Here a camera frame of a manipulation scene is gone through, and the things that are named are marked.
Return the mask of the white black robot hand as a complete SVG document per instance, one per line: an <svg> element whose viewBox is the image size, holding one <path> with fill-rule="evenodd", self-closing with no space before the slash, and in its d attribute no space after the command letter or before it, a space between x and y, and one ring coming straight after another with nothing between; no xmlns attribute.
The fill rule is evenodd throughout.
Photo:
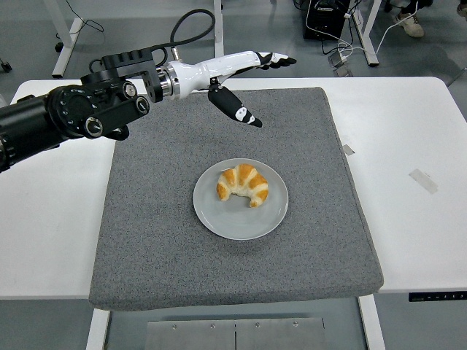
<svg viewBox="0 0 467 350"><path fill-rule="evenodd" d="M252 69L279 69L296 59L277 52L244 51L190 65L179 61L167 64L165 72L171 84L168 94L174 100L205 90L209 101L234 121L260 128L263 123L223 83L232 76Z"/></svg>

